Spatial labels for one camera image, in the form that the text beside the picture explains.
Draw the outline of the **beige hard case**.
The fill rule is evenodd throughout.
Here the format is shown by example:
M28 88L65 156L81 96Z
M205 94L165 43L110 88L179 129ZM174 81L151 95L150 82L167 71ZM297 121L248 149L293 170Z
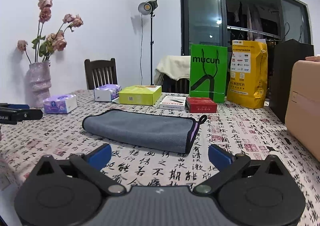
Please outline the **beige hard case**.
M293 65L285 125L287 130L319 160L319 55Z

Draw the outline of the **calligraphy print tablecloth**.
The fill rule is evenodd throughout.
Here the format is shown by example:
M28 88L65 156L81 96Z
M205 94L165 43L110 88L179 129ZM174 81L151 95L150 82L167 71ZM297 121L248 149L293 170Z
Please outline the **calligraphy print tablecloth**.
M305 197L299 224L319 225L319 161L270 108L225 102L200 123L200 114L185 110L97 102L89 90L75 96L78 106L69 114L2 126L1 189L16 191L43 155L65 159L104 143L111 145L111 160L102 171L125 188L193 188L217 173L208 159L216 144L253 160L278 156Z

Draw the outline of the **chair under cream cloth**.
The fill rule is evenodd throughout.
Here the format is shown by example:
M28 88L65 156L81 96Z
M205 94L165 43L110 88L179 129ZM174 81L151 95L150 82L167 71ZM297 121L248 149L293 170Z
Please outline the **chair under cream cloth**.
M165 93L189 94L190 82L188 79L181 78L173 80L167 75L163 76L162 91Z

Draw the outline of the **dark framed window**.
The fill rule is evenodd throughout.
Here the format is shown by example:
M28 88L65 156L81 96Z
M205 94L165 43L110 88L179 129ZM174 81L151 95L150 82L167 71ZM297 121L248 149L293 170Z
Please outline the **dark framed window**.
M181 0L181 54L192 44L231 47L235 39L311 43L306 4L298 0Z

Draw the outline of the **green mucun paper bag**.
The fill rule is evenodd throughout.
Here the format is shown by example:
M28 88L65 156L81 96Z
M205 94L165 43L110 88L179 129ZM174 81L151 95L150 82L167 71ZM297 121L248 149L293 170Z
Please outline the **green mucun paper bag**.
M189 96L208 97L215 103L223 103L228 67L227 48L192 44L190 53Z

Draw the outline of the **black light stand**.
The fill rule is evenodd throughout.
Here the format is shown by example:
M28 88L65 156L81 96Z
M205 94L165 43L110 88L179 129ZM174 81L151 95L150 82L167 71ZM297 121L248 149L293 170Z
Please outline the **black light stand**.
M149 0L146 2L141 2L138 5L138 12L141 16L142 22L142 33L143 33L143 17L148 15L150 17L150 85L153 86L153 18L155 17L155 10L158 7L158 0ZM140 48L143 47L143 34L141 33L141 43Z

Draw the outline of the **white purple tissue pack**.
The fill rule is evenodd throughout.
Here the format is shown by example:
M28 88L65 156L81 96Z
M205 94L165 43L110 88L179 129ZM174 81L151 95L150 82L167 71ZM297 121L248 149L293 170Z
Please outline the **white purple tissue pack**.
M94 89L95 102L112 102L119 97L121 86L117 84L106 84Z

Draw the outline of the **pink textured vase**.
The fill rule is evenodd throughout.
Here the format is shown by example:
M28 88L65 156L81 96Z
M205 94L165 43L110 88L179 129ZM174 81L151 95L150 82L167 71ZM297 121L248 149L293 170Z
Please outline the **pink textured vase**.
M27 71L27 88L31 93L30 106L42 108L43 101L50 98L51 87L50 61L30 64Z

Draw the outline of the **red flat box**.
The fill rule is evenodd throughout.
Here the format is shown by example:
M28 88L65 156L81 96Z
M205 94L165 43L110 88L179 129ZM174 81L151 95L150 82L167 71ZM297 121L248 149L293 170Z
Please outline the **red flat box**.
M187 97L186 103L190 113L216 113L217 104L207 97Z

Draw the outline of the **black paper bag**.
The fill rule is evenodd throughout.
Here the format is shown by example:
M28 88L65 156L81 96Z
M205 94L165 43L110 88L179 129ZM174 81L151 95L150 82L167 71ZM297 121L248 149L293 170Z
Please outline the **black paper bag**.
M285 122L293 66L297 61L313 55L313 45L294 39L279 43L274 49L269 107L282 123Z

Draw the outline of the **white flat box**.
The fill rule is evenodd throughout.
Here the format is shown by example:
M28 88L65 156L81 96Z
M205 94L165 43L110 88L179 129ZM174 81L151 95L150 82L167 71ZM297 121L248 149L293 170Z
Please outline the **white flat box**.
M161 109L168 110L184 110L185 109L185 96L165 96L160 102L159 107Z

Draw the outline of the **lime green box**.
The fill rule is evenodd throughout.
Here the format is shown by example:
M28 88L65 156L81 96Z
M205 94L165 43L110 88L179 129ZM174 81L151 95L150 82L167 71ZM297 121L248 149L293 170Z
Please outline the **lime green box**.
M153 106L161 94L162 86L130 86L121 89L119 96L112 102L116 104Z

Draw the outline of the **yellow paper bag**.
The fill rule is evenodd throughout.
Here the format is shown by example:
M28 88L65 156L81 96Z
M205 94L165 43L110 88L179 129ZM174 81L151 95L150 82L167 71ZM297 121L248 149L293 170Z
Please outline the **yellow paper bag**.
M267 92L267 44L233 40L227 100L249 109L264 106Z

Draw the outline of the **purple and grey towel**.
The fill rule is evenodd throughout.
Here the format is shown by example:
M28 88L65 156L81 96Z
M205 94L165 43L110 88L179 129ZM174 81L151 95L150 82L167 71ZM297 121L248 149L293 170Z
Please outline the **purple and grey towel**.
M109 140L159 151L189 154L200 125L206 120L207 115L196 120L192 117L110 109L84 118L82 127L88 133Z

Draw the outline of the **cream cloth on chair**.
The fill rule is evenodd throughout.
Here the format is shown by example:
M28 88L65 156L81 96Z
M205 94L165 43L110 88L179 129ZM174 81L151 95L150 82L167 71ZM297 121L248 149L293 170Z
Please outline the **cream cloth on chair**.
M172 80L190 79L190 56L165 56L155 68L153 82L162 85L164 75Z

